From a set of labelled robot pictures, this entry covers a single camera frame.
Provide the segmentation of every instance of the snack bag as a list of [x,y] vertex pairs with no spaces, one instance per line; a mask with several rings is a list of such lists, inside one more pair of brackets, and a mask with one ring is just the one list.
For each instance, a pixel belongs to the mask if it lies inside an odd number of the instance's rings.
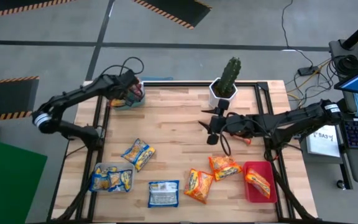
[[262,195],[270,198],[270,184],[252,168],[247,170],[246,182],[252,184]]
[[125,191],[128,192],[132,187],[132,171],[125,170],[121,172],[121,182],[124,184]]
[[109,192],[128,192],[132,187],[132,171],[122,170],[117,172],[108,172],[110,180]]
[[140,139],[136,139],[135,143],[121,155],[124,159],[128,160],[135,165],[136,170],[139,172],[142,167],[149,161],[154,154],[155,149]]
[[179,180],[149,182],[149,208],[177,207]]
[[222,180],[230,175],[238,174],[241,172],[239,166],[231,156],[213,156],[209,157],[209,166],[214,172],[216,181]]
[[98,167],[96,169],[96,171],[95,171],[95,174],[100,174],[103,177],[107,177],[107,174],[108,174],[109,171],[110,172],[115,172],[115,171],[117,171],[117,167],[108,167],[107,169],[105,169],[103,171],[100,169],[100,167]]
[[185,185],[185,195],[206,203],[213,179],[211,174],[191,169],[189,182]]
[[101,174],[92,175],[92,184],[89,188],[90,191],[96,192],[100,190],[107,190],[110,187],[110,180],[107,176],[102,176]]

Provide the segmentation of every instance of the orange snack bag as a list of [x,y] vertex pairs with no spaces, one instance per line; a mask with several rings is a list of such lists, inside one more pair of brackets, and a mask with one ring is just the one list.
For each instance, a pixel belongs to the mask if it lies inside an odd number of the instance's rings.
[[214,177],[211,174],[191,169],[189,181],[185,185],[185,195],[206,203],[213,179]]
[[214,172],[215,180],[219,181],[230,175],[241,173],[239,166],[231,156],[209,157],[209,166]]
[[252,184],[262,195],[270,198],[270,184],[252,168],[247,170],[246,182]]

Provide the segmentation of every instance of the concrete floor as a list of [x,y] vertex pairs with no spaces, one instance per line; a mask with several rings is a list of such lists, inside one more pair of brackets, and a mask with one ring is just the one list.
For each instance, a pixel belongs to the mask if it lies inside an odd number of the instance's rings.
[[[77,0],[0,17],[0,40],[96,42],[108,2]],[[213,10],[194,30],[187,30],[130,0],[115,0],[103,41],[285,46],[281,13],[290,0],[204,2],[213,6]],[[285,27],[291,46],[327,47],[330,40],[346,38],[358,28],[358,1],[294,1],[286,11]],[[93,77],[109,65],[121,64],[129,56],[144,61],[145,70],[141,76],[173,77],[175,80],[212,80],[221,74],[232,56],[241,58],[243,69],[239,79],[245,80],[289,81],[297,68],[309,65],[298,52],[268,49],[140,49],[129,44],[121,48],[102,47]],[[94,47],[0,45],[0,79],[39,75],[35,101],[38,107],[51,96],[78,87],[85,80],[93,52]],[[305,54],[315,64],[329,57],[328,52],[322,51]],[[128,66],[135,71],[139,68],[135,62]],[[287,90],[292,88],[292,84],[287,86]],[[342,98],[342,93],[331,90],[309,99],[308,104],[328,97],[336,101]],[[291,106],[296,107],[296,103],[292,101]],[[67,110],[65,119],[73,121],[75,110]],[[38,133],[29,118],[1,121],[0,124],[0,141],[48,156],[27,217],[29,223],[43,222],[67,141],[59,134]],[[338,165],[307,162],[306,168],[319,217],[358,223],[358,183],[354,182],[354,190],[342,191],[335,186],[341,178]]]

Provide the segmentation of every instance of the butcher block tabletop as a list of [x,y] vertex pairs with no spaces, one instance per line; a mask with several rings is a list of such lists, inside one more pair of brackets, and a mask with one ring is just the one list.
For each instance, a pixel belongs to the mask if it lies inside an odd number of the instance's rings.
[[[274,113],[290,110],[284,82],[281,80],[262,82],[268,83]],[[254,88],[240,86],[238,90],[237,96],[230,104],[229,111],[239,114],[257,114]],[[211,119],[211,114],[201,112],[201,110],[209,109],[208,87],[156,86],[145,87],[145,92],[144,106],[124,111],[111,110],[103,162],[126,163],[127,161],[121,157],[121,154],[131,147],[137,138],[154,147],[155,154],[140,172],[134,174],[135,181],[132,183],[131,192],[98,192],[94,222],[277,221],[274,204],[250,203],[245,199],[242,174],[230,176],[219,182],[214,181],[206,204],[183,193],[190,169],[212,173],[208,157],[224,154],[220,143],[215,146],[207,145],[208,134],[198,124],[198,121],[209,123]],[[264,111],[267,111],[263,91],[261,94]],[[78,105],[75,124],[80,126],[92,124],[96,100],[95,97]],[[249,146],[228,135],[227,140],[231,146],[232,156],[240,166],[247,161],[264,161],[265,148],[262,138],[253,138]],[[297,141],[291,143],[299,146]],[[82,145],[83,143],[79,140],[70,142],[67,153]],[[302,153],[290,147],[285,148],[282,153],[292,192],[306,210],[317,217]],[[86,149],[66,158],[52,218],[60,216],[77,195],[83,176],[85,158]],[[147,207],[149,182],[158,180],[180,181],[177,208]],[[284,194],[280,189],[279,193],[284,217],[288,217]],[[85,198],[84,217],[88,211],[89,198],[90,192]]]

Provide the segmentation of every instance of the red container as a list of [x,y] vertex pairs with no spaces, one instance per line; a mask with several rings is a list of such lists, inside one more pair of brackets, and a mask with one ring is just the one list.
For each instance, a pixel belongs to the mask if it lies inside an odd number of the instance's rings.
[[[262,195],[252,184],[246,182],[247,170],[253,168],[258,174],[266,179],[270,184],[270,198]],[[277,193],[274,186],[274,177],[272,165],[267,161],[246,162],[242,167],[244,174],[244,185],[246,187],[246,199],[252,203],[275,203],[277,202]]]

